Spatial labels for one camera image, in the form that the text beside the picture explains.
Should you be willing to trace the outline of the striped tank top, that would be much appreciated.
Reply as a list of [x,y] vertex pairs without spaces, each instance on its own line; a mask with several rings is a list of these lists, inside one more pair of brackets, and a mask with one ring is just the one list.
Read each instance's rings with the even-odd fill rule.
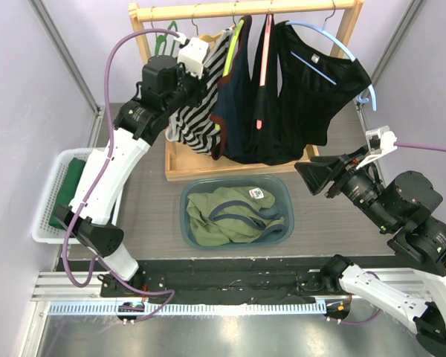
[[218,99],[218,81],[223,75],[233,34],[233,28],[223,30],[210,49],[204,62],[204,68],[209,71],[209,80],[201,104],[197,107],[182,107],[170,117],[165,131],[169,142],[187,145],[193,152],[208,156],[220,143],[219,125],[212,122],[210,116]]

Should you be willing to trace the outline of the green hanger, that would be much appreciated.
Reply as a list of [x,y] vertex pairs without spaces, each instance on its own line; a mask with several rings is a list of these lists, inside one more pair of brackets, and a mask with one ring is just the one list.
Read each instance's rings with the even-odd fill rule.
[[169,34],[159,34],[155,37],[154,55],[175,56],[175,42],[172,38],[168,39]]

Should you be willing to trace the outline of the green tank top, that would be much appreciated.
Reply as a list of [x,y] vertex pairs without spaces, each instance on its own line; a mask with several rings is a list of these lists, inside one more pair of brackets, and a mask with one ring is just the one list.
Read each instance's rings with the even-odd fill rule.
[[187,213],[196,242],[204,247],[261,242],[283,231],[275,196],[260,187],[219,187],[188,195]]

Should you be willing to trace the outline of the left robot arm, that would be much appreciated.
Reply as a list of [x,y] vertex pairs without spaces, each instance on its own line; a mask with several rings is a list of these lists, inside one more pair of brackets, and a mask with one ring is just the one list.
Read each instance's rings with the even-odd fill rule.
[[117,287],[126,296],[142,291],[143,278],[123,244],[123,230],[110,221],[114,203],[139,160],[168,127],[169,117],[198,105],[208,80],[202,60],[152,57],[142,68],[135,95],[120,107],[107,147],[91,152],[74,198],[54,210],[61,226],[119,276]]

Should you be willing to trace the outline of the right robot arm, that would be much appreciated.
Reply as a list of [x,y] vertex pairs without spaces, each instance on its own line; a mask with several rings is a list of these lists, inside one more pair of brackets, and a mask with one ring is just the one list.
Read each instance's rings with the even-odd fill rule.
[[358,295],[402,322],[433,355],[446,355],[446,224],[433,216],[442,196],[420,172],[408,170],[383,186],[368,147],[317,156],[294,165],[312,195],[343,194],[379,230],[403,266],[427,287],[425,301],[374,278],[347,257],[334,255],[321,269],[325,291]]

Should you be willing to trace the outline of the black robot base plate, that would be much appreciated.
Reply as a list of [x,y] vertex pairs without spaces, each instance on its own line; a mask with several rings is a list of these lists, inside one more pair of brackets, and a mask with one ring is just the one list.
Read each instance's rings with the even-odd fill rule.
[[313,303],[318,295],[343,293],[338,279],[352,263],[339,254],[318,261],[320,268],[306,258],[143,261],[127,286],[110,274],[97,278],[103,298],[180,305]]

